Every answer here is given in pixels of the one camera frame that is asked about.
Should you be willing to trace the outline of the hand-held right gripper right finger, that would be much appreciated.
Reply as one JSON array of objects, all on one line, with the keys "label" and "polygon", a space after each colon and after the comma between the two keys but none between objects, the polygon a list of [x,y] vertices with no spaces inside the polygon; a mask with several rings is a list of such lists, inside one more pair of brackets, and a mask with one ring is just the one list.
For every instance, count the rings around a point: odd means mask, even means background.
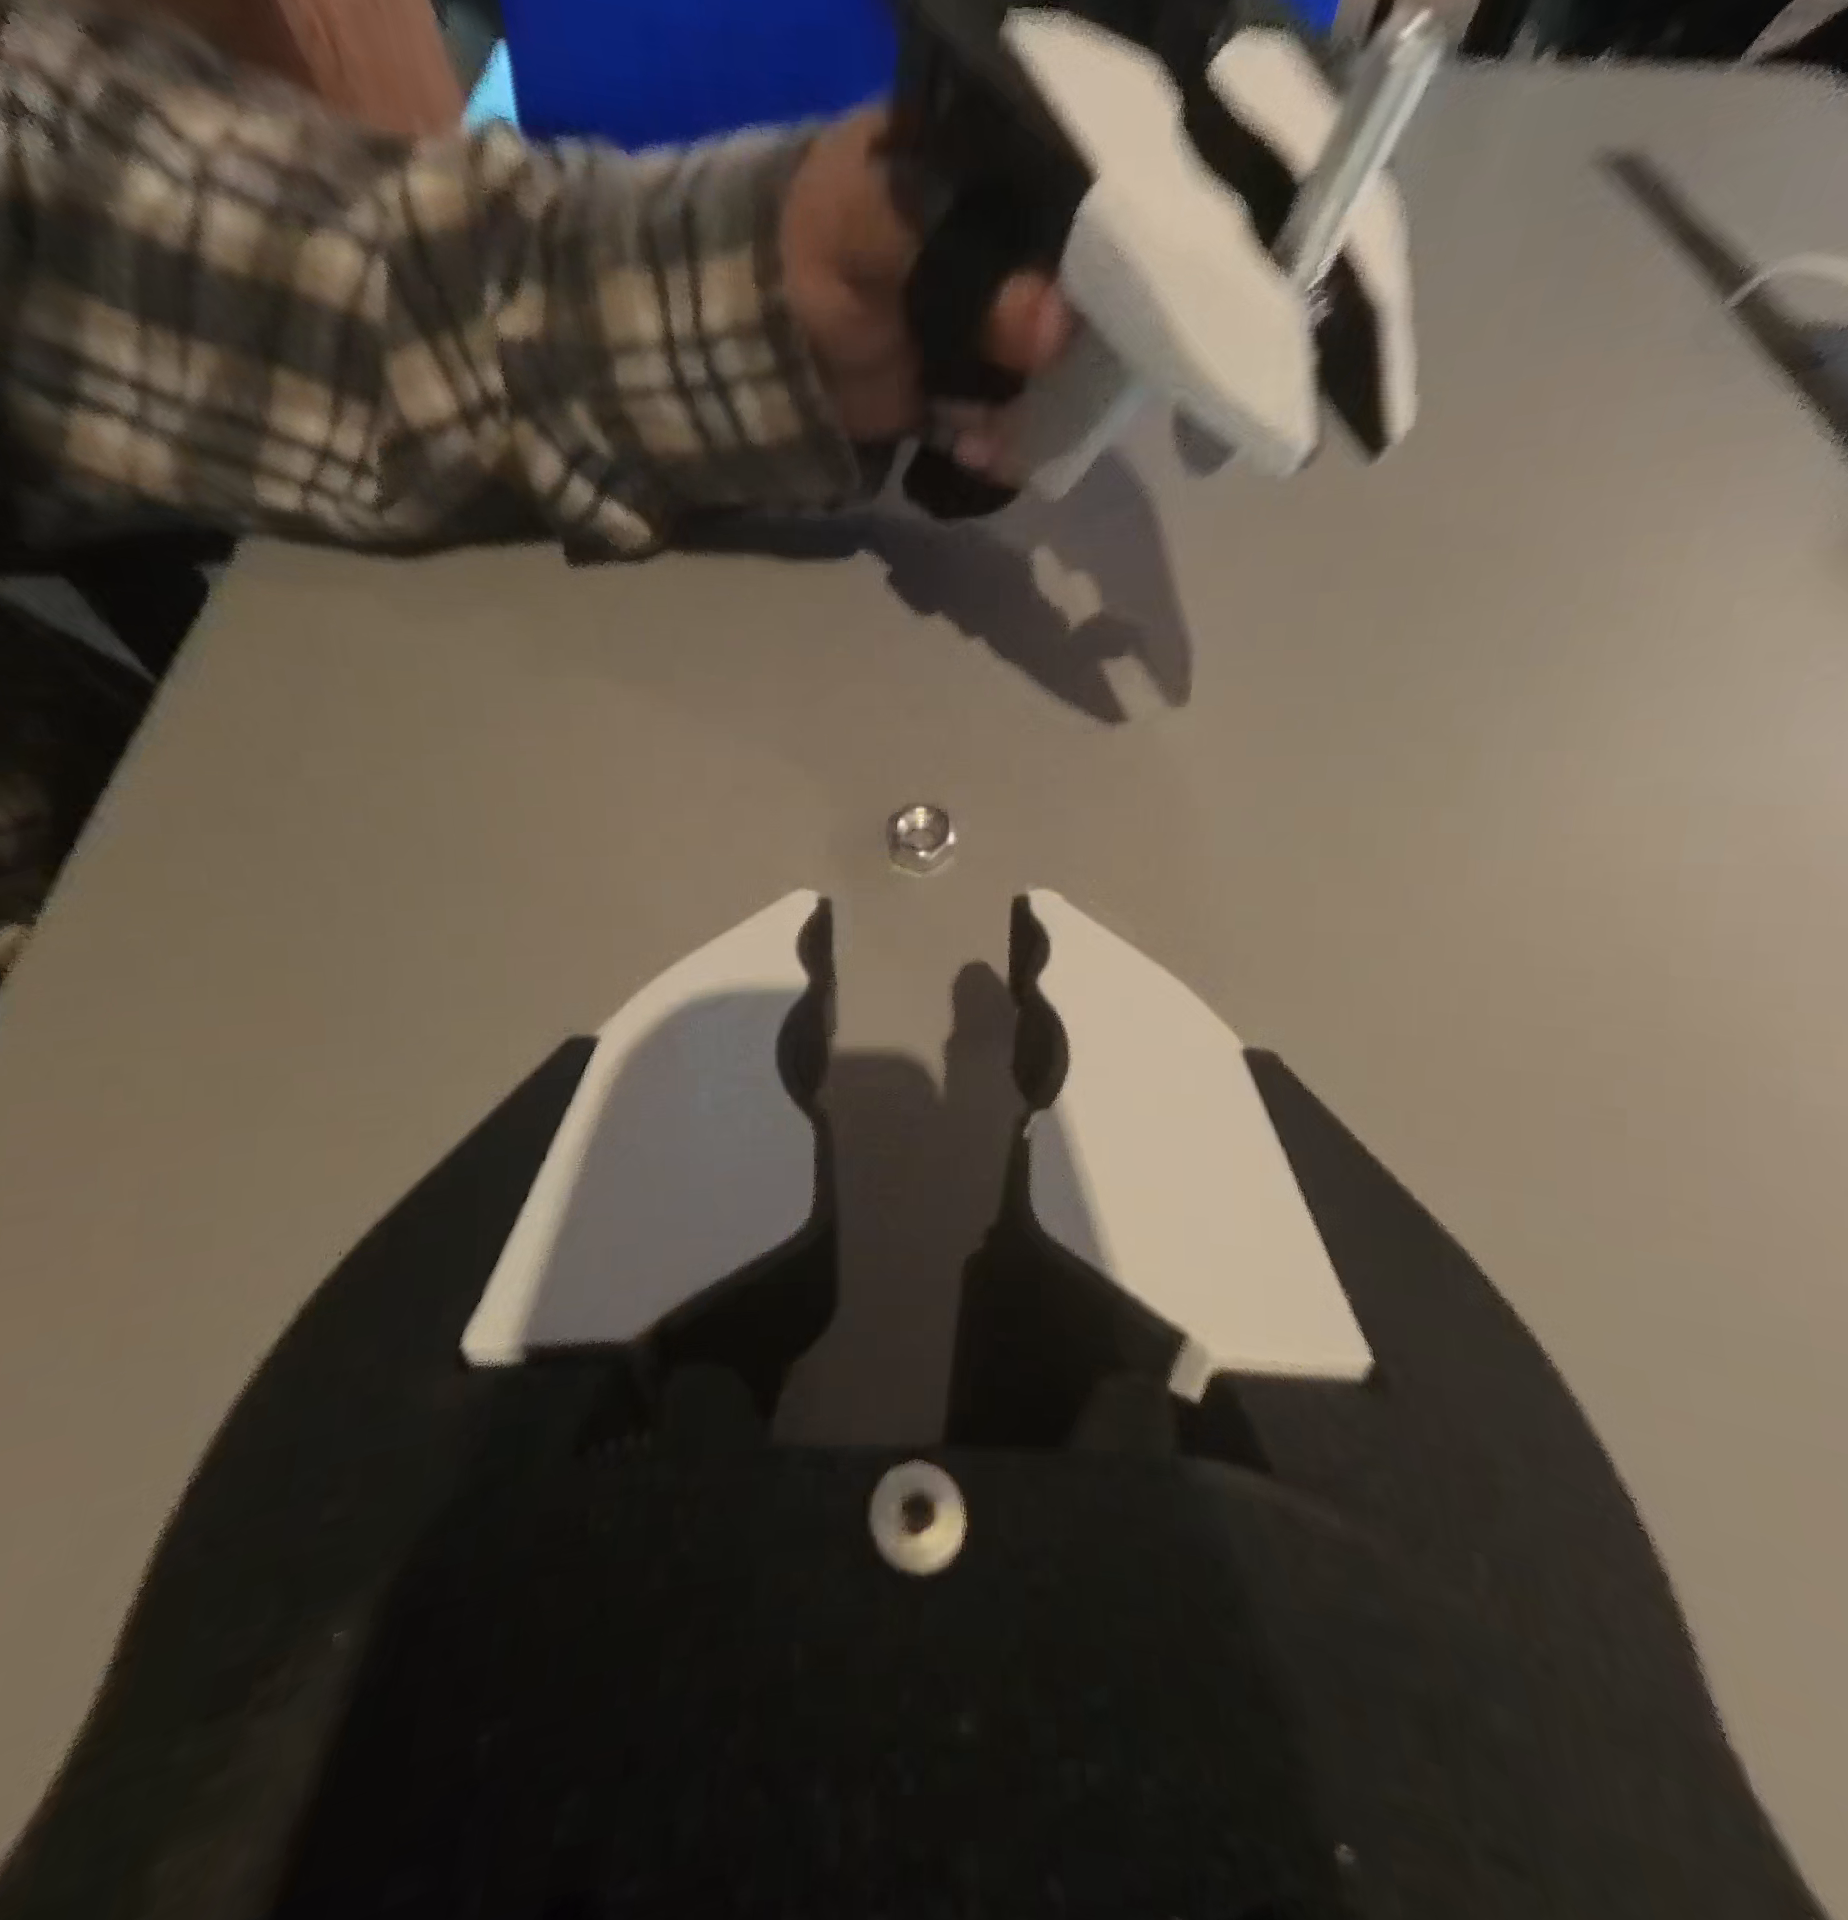
[{"label": "hand-held right gripper right finger", "polygon": [[1360,1386],[1374,1357],[1252,1077],[1193,988],[1046,888],[1013,904],[1015,991],[1055,1023],[1030,1094],[1030,1217],[1163,1333],[1190,1403],[1224,1375]]}]

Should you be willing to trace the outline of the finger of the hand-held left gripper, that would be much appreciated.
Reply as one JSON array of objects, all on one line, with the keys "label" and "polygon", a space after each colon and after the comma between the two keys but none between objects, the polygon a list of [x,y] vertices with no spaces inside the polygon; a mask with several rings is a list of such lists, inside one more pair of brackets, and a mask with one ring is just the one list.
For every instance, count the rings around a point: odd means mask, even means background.
[{"label": "finger of the hand-held left gripper", "polygon": [[1057,270],[1074,330],[1008,412],[1020,477],[1081,479],[1145,402],[1221,466],[1295,473],[1319,444],[1310,323],[1197,153],[1171,69],[1076,13],[1013,12],[1001,39],[1088,171]]},{"label": "finger of the hand-held left gripper", "polygon": [[1295,291],[1275,258],[1345,78],[1298,28],[1228,31],[1208,61],[1208,165],[1244,200],[1282,287],[1298,300],[1320,402],[1364,454],[1381,459],[1412,433],[1420,406],[1412,229],[1392,164],[1364,192],[1319,306]]}]

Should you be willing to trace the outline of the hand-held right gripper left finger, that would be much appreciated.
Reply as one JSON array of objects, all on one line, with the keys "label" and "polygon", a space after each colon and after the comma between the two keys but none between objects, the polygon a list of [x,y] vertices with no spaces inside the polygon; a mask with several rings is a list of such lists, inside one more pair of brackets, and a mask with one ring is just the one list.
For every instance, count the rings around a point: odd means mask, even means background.
[{"label": "hand-held right gripper left finger", "polygon": [[833,904],[796,890],[603,1020],[461,1332],[470,1367],[683,1333],[819,1227],[833,991]]}]

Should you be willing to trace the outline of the silver hex bolt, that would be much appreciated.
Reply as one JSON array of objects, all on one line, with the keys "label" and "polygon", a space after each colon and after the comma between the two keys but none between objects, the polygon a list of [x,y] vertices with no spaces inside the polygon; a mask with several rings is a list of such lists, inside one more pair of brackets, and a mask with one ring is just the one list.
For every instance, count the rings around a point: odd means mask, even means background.
[{"label": "silver hex bolt", "polygon": [[1394,9],[1350,61],[1320,156],[1298,182],[1275,258],[1310,306],[1319,306],[1342,255],[1357,204],[1427,98],[1445,58],[1445,28],[1430,6]]}]

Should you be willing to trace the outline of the person's left forearm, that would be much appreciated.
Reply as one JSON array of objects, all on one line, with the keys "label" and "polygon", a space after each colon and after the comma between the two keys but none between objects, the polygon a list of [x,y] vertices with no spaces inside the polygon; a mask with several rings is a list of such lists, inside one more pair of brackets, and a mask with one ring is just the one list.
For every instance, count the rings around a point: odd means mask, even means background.
[{"label": "person's left forearm", "polygon": [[180,31],[0,4],[0,559],[175,523],[642,559],[854,509],[779,237],[810,137],[405,140]]}]

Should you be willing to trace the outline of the person's left hand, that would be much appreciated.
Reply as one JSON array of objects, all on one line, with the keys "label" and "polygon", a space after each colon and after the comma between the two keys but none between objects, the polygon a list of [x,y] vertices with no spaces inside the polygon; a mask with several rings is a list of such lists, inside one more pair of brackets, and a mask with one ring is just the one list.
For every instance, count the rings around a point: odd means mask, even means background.
[{"label": "person's left hand", "polygon": [[999,408],[926,392],[908,308],[923,233],[897,184],[886,106],[818,132],[779,232],[790,315],[843,435],[863,448],[924,439],[987,482],[1020,480]]}]

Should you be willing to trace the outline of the blue plastic bin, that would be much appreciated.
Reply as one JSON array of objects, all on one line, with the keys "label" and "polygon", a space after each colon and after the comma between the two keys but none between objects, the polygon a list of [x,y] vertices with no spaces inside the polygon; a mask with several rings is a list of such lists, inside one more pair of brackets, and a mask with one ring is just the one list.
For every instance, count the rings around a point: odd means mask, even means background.
[{"label": "blue plastic bin", "polygon": [[519,127],[678,147],[838,119],[881,102],[897,28],[881,3],[505,3]]}]

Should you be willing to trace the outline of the wooden pillar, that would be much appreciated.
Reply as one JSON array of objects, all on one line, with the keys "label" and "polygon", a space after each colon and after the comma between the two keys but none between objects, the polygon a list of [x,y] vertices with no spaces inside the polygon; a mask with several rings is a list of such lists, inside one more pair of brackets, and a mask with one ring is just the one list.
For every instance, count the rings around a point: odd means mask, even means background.
[{"label": "wooden pillar", "polygon": [[284,61],[317,102],[388,136],[441,136],[466,90],[429,3],[273,3]]}]

